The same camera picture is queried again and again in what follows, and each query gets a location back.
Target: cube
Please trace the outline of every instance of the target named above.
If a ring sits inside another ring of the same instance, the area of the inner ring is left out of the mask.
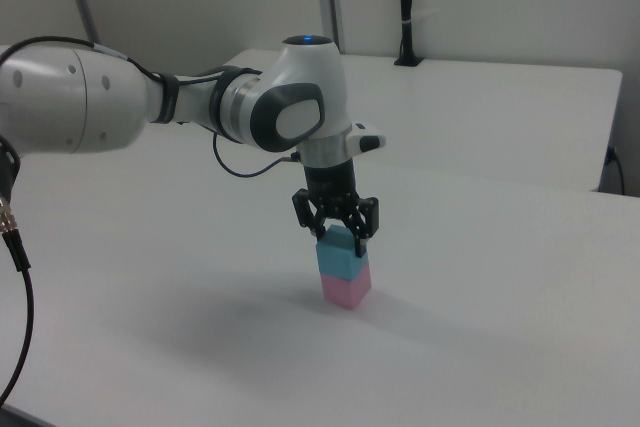
[[[346,227],[331,225],[316,244],[320,274],[354,280],[369,261],[367,253],[358,257],[353,234]]]
[[[371,290],[371,272],[367,262],[353,280],[320,274],[324,298],[345,309],[355,309]]]

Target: white table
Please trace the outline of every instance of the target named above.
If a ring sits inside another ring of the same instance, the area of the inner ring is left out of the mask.
[[[266,69],[277,53],[229,63]],[[596,189],[622,74],[613,70],[343,56],[354,120],[383,128],[381,162]]]
[[[257,155],[222,151],[238,169]],[[356,163],[381,229],[355,312],[322,299],[300,166],[230,178],[206,132],[175,125],[28,157],[14,211],[36,326],[9,404],[69,427],[637,425],[637,199],[382,155]],[[9,262],[0,379],[24,328]]]

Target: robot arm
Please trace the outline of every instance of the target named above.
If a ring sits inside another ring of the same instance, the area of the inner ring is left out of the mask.
[[[264,73],[233,67],[215,79],[145,76],[98,45],[30,47],[0,66],[0,134],[20,156],[119,149],[147,122],[171,121],[198,123],[269,152],[295,147],[308,187],[293,199],[299,223],[320,238],[326,218],[341,220],[363,255],[377,230],[377,200],[359,198],[351,159],[385,139],[366,124],[352,124],[335,44],[291,37]]]

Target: pink block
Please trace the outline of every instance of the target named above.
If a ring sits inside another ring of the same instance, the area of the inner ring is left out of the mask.
[[[353,280],[340,279],[320,274],[324,298],[345,309],[355,309],[371,290],[371,271],[369,262],[365,264],[358,276]]]

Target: blue block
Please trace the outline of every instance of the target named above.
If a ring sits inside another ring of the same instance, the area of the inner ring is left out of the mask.
[[[316,244],[320,273],[353,280],[369,261],[365,253],[361,258],[356,255],[353,234],[346,227],[332,225],[324,237]]]

